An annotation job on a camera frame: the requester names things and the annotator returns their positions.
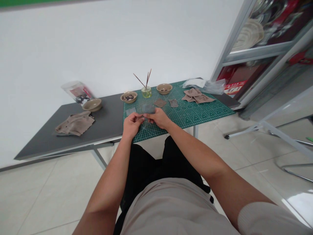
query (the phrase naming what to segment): beige shirt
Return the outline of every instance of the beige shirt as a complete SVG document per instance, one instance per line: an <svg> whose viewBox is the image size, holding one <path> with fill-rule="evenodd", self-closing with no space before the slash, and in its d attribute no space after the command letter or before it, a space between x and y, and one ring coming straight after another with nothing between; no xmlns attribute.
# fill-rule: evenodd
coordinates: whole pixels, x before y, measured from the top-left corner
<svg viewBox="0 0 313 235"><path fill-rule="evenodd" d="M210 195L186 179L166 178L137 195L125 217L124 234L313 234L279 206L255 202L238 217L240 233L219 214Z"/></svg>

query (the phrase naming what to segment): beige cloth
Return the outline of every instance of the beige cloth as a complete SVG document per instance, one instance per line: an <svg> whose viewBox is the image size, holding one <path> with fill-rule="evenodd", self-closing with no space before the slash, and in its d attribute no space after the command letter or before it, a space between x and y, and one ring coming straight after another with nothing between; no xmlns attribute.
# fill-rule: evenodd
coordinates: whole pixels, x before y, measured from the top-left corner
<svg viewBox="0 0 313 235"><path fill-rule="evenodd" d="M238 216L240 234L312 234L293 214L279 206L255 202ZM217 212L210 195L186 179L165 178L149 184L131 204L121 235L239 234Z"/></svg>
<svg viewBox="0 0 313 235"><path fill-rule="evenodd" d="M55 128L55 131L63 134L73 134L81 136L95 121L89 116L91 112L85 111L69 116L64 122Z"/></svg>
<svg viewBox="0 0 313 235"><path fill-rule="evenodd" d="M187 100L188 102L195 101L196 103L206 103L206 102L212 102L215 99L212 99L210 97L207 97L206 95L202 94L199 89L191 88L188 91L184 91L186 94L182 100Z"/></svg>

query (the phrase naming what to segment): sleeve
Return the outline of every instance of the sleeve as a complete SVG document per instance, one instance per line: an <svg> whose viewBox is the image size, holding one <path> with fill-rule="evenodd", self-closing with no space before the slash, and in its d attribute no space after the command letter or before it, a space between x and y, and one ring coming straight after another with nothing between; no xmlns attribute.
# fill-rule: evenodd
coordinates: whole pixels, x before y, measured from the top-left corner
<svg viewBox="0 0 313 235"><path fill-rule="evenodd" d="M289 211L267 202L246 205L238 216L239 232L251 234L313 234Z"/></svg>

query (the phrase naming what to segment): reed diffuser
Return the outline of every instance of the reed diffuser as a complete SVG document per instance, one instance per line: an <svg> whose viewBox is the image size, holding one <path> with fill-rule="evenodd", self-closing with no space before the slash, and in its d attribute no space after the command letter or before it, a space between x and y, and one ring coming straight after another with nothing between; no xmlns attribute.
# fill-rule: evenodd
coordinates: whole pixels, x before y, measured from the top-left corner
<svg viewBox="0 0 313 235"><path fill-rule="evenodd" d="M133 73L135 75L135 77L139 80L139 82L143 85L143 88L141 88L141 92L142 92L142 96L144 98L150 98L152 96L151 87L148 86L148 81L150 78L151 71L152 71L152 69L150 69L150 73L148 72L146 85L144 85L140 81L140 79Z"/></svg>

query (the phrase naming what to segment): pebble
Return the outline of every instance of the pebble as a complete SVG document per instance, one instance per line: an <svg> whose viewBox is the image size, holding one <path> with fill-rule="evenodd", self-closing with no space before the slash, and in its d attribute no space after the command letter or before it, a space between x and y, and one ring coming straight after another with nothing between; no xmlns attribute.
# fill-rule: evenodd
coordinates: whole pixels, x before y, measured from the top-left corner
<svg viewBox="0 0 313 235"><path fill-rule="evenodd" d="M128 101L128 100L132 100L133 98L135 98L133 95L128 95L128 96L123 96L122 100Z"/></svg>

